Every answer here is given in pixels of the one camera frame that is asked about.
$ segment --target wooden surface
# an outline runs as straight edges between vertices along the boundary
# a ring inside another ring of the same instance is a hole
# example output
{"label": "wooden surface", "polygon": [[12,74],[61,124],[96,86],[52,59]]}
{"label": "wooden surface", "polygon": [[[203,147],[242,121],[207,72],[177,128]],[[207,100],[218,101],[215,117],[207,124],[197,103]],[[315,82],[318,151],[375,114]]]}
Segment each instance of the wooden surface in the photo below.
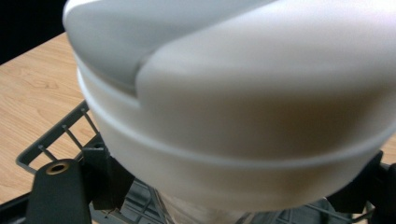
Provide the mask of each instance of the wooden surface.
{"label": "wooden surface", "polygon": [[[33,177],[16,165],[17,156],[82,99],[76,63],[65,35],[0,66],[0,203],[31,188]],[[83,124],[76,131],[91,134]],[[66,142],[58,157],[76,153]],[[383,149],[384,161],[396,162],[396,135]],[[35,165],[46,162],[42,159]]]}

